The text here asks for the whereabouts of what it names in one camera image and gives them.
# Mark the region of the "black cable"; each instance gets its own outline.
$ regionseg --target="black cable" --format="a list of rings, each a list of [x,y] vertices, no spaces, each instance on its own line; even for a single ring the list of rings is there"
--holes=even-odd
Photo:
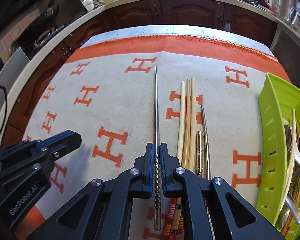
[[[5,100],[5,110],[4,110],[4,118],[3,118],[3,122],[2,122],[2,125],[1,125],[1,128],[0,128],[0,135],[1,135],[1,132],[3,130],[3,126],[6,122],[6,118],[7,118],[7,110],[8,110],[8,96],[7,96],[7,90],[4,86],[0,85],[0,89],[3,90],[4,92],[4,100]]]

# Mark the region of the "dish rack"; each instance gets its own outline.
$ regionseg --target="dish rack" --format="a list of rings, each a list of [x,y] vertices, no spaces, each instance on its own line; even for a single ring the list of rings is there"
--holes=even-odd
[[[300,130],[300,89],[267,73],[258,102],[263,133],[263,160],[256,209],[274,225],[283,199],[287,171],[287,149],[282,118],[291,123],[292,109],[295,109]],[[300,211],[300,198],[297,206]],[[293,240],[299,233],[300,225],[293,221],[286,239]]]

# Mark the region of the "cabinet handle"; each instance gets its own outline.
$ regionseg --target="cabinet handle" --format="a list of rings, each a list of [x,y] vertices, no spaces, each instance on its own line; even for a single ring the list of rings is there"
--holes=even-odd
[[[65,55],[66,58],[70,57],[68,51],[65,48],[62,48],[62,52],[63,52],[63,55]]]
[[[67,48],[69,49],[70,53],[74,53],[75,49],[69,43],[66,44]]]
[[[153,7],[154,7],[154,16],[158,19],[158,22],[161,23],[161,15],[159,13],[159,9],[156,4],[154,4]]]
[[[231,14],[228,10],[227,13],[226,13],[226,21],[230,21],[230,18],[231,18]]]
[[[221,23],[221,21],[222,21],[222,15],[218,14],[217,17],[216,17],[216,20],[217,20],[217,23]]]

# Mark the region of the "orange h letter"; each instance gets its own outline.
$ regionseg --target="orange h letter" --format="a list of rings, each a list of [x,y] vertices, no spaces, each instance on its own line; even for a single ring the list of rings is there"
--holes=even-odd
[[[44,122],[41,129],[46,129],[48,131],[48,133],[50,133],[50,129],[51,129],[51,125],[49,126],[49,122],[50,119],[52,118],[52,120],[54,121],[54,119],[56,118],[57,114],[50,114],[50,112],[48,111],[46,117],[48,117],[48,122],[47,124]]]
[[[43,97],[42,97],[42,99],[49,99],[49,97],[50,97],[50,92],[51,91],[53,91],[54,89],[55,89],[56,87],[54,87],[54,88],[51,88],[51,87],[48,87],[48,89],[47,89],[47,94],[46,95],[43,95]]]
[[[170,92],[170,101],[174,101],[175,99],[181,99],[181,95],[177,94],[175,91]],[[195,100],[198,102],[198,105],[202,105],[203,95],[198,95]],[[179,117],[180,112],[175,112],[171,107],[167,108],[166,119],[171,120],[171,117]],[[197,124],[202,124],[201,112],[197,112],[195,119],[197,120]]]
[[[148,215],[147,215],[147,220],[152,220],[154,218],[154,208],[149,207],[148,209]],[[161,214],[161,219],[167,220],[168,215],[167,214]],[[156,233],[151,233],[149,228],[143,228],[143,233],[141,236],[142,239],[148,239],[148,238],[154,238],[154,239],[159,239],[159,240],[166,240],[167,236],[161,234],[156,234]]]
[[[257,178],[251,178],[251,162],[258,162],[258,165],[261,165],[261,153],[258,153],[258,156],[239,155],[237,150],[233,150],[233,164],[238,164],[238,161],[247,162],[247,177],[238,178],[238,174],[232,174],[231,186],[235,187],[237,184],[257,184],[257,187],[260,187],[261,175],[258,174]]]
[[[89,106],[92,101],[92,98],[90,98],[89,100],[85,100],[85,98],[88,95],[89,91],[92,91],[93,93],[95,93],[95,92],[97,92],[98,88],[99,88],[99,86],[96,86],[95,88],[87,88],[87,87],[83,86],[82,89],[80,90],[80,92],[85,91],[83,98],[79,99],[77,97],[73,104],[75,105],[76,103],[80,103],[80,104],[86,104],[86,106]]]
[[[62,167],[60,167],[56,163],[54,164],[54,167],[56,168],[56,175],[54,176],[54,178],[50,175],[50,180],[51,180],[51,182],[53,182],[53,184],[55,184],[60,189],[60,192],[63,193],[63,187],[64,187],[64,185],[62,183],[59,184],[57,182],[57,178],[58,178],[58,175],[59,175],[60,171],[61,171],[63,177],[66,176],[66,174],[67,174],[67,167],[62,168]]]
[[[120,167],[121,160],[122,160],[122,154],[119,153],[118,156],[114,156],[114,155],[110,154],[111,147],[112,147],[112,143],[113,143],[114,139],[120,140],[121,144],[125,145],[126,141],[127,141],[127,137],[128,137],[128,132],[124,132],[123,134],[117,134],[117,133],[106,131],[106,130],[104,130],[104,126],[101,126],[100,130],[98,132],[98,137],[101,138],[102,135],[109,137],[106,151],[103,152],[103,151],[98,150],[98,145],[95,145],[93,152],[92,152],[92,157],[95,158],[96,155],[99,155],[103,158],[106,158],[107,160],[115,162],[116,167]]]
[[[72,72],[70,73],[70,75],[73,75],[73,74],[78,74],[78,75],[80,75],[80,73],[83,71],[81,68],[87,66],[89,63],[90,63],[90,62],[84,63],[84,64],[78,64],[76,67],[77,67],[77,68],[79,67],[79,68],[78,68],[77,70],[75,70],[75,71],[72,71]]]
[[[127,73],[128,71],[144,71],[145,73],[149,73],[151,67],[147,67],[147,68],[142,68],[143,64],[145,61],[149,61],[151,63],[155,62],[156,60],[156,57],[154,57],[153,59],[138,59],[138,58],[134,58],[134,60],[132,61],[132,63],[135,63],[135,62],[140,62],[140,64],[138,65],[137,68],[132,68],[132,67],[128,67],[125,71],[125,73]]]
[[[231,79],[229,76],[226,76],[226,82],[227,83],[230,83],[230,82],[238,83],[238,84],[245,85],[247,88],[249,88],[249,82],[248,81],[241,81],[240,78],[239,78],[239,74],[242,74],[245,77],[247,77],[247,73],[245,71],[240,71],[240,70],[228,68],[226,66],[226,72],[229,72],[229,71],[235,72],[235,79]]]

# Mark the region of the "tile wall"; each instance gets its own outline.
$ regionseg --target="tile wall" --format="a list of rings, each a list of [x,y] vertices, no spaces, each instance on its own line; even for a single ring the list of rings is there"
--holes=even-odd
[[[0,57],[4,63],[9,58],[9,47],[12,42],[40,15],[39,9],[33,5],[14,19],[2,33],[0,33]]]

